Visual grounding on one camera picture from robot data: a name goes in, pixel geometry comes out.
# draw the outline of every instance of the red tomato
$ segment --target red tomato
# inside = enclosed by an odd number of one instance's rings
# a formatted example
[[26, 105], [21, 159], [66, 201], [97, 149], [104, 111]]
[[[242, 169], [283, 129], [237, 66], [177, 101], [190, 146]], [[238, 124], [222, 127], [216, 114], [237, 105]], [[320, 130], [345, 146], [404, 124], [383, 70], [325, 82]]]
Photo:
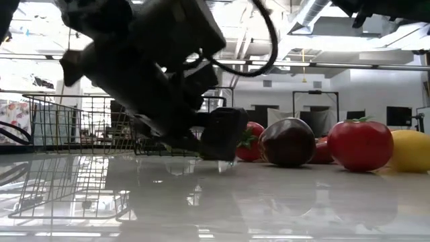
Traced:
[[326, 141], [319, 142], [316, 144], [316, 153], [314, 158], [309, 162], [309, 164], [321, 164], [326, 165], [333, 162], [329, 146]]
[[336, 162], [354, 172], [373, 171], [390, 160], [394, 141], [378, 122], [340, 122], [330, 130], [327, 144]]
[[247, 130], [244, 131], [236, 150], [236, 156], [243, 161], [252, 162], [260, 159], [261, 153], [258, 145], [258, 138], [264, 131], [264, 127], [256, 122], [248, 122]]

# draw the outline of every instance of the glossy white floor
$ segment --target glossy white floor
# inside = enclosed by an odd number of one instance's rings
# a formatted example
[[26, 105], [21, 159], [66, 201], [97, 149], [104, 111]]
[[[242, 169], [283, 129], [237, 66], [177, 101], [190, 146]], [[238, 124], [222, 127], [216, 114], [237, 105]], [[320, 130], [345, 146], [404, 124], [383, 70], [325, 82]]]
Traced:
[[430, 241], [428, 175], [123, 155], [0, 161], [2, 242]]

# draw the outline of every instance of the ceiling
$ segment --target ceiling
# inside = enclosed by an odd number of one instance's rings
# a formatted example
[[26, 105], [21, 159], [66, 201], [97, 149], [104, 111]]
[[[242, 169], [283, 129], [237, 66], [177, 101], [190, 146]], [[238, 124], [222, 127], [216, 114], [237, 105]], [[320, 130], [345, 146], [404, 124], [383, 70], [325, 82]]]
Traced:
[[[279, 59], [291, 61], [335, 62], [335, 63], [380, 63], [405, 64], [412, 61], [409, 50], [430, 48], [424, 23], [396, 26], [386, 18], [376, 15], [360, 29], [352, 29], [353, 19], [348, 18], [338, 7], [328, 4], [314, 23], [297, 28], [298, 16], [304, 12], [304, 5], [321, 0], [263, 0], [270, 9], [279, 35]], [[137, 8], [142, 1], [132, 1]], [[219, 58], [267, 60], [271, 44], [267, 28], [261, 15], [247, 0], [207, 1], [215, 20], [220, 26], [227, 47]], [[50, 0], [28, 0], [20, 3], [10, 27], [13, 40], [3, 43], [0, 54], [52, 54], [62, 55], [68, 49], [81, 50], [91, 39], [68, 29], [61, 20], [60, 11]], [[45, 78], [61, 78], [57, 64], [22, 64], [0, 59], [0, 65], [8, 62], [15, 66], [9, 72], [19, 75], [39, 73]], [[276, 73], [302, 73], [302, 67], [289, 71], [274, 69]], [[308, 69], [307, 73], [325, 74], [327, 78], [341, 69]]]

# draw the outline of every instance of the yellow lemon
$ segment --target yellow lemon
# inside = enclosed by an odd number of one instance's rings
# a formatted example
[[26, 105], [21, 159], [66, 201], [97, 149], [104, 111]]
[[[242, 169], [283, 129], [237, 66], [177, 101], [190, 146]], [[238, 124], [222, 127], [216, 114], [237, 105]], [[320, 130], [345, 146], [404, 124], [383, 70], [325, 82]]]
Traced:
[[399, 172], [430, 171], [430, 136], [414, 130], [392, 132], [394, 152], [390, 166]]

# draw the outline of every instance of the white wall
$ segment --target white wall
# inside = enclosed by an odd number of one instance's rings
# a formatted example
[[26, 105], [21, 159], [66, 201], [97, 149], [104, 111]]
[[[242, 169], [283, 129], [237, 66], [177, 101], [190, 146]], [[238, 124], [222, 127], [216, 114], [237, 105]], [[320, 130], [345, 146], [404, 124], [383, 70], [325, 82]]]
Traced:
[[[408, 65], [421, 65], [419, 57]], [[347, 70], [331, 79], [331, 89], [339, 92], [341, 110], [366, 110], [386, 123], [387, 106], [412, 107], [415, 113], [425, 105], [422, 81], [418, 71]]]
[[[223, 73], [223, 85], [228, 85], [231, 74]], [[272, 87], [263, 87], [263, 80], [271, 80]], [[309, 91], [313, 81], [322, 81], [322, 91], [330, 90], [330, 80], [324, 75], [306, 75], [307, 83], [303, 83], [303, 75], [259, 76], [240, 78], [234, 90], [234, 105], [252, 110], [252, 105], [277, 105], [281, 111], [292, 111], [292, 92]], [[334, 102], [327, 95], [296, 94], [296, 110], [304, 110], [304, 106], [333, 106]]]

